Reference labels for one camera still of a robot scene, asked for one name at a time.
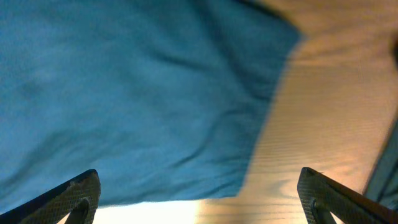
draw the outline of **dark green fabric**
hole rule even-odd
[[[234,196],[298,32],[240,1],[0,0],[0,212]]]

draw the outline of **dark garment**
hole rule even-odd
[[[298,32],[226,0],[0,0],[0,212],[87,169],[100,205],[230,197]]]

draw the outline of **blue cloth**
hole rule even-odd
[[[227,0],[0,0],[0,212],[87,169],[100,205],[230,197],[298,32]]]

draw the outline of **wood grain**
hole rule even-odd
[[[398,105],[396,0],[266,0],[303,33],[236,198],[204,200],[197,223],[306,223],[309,166],[362,192]]]

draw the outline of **brown wood surface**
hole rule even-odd
[[[398,105],[398,0],[265,0],[305,34],[236,198],[201,201],[197,223],[306,223],[309,166],[362,192]]]

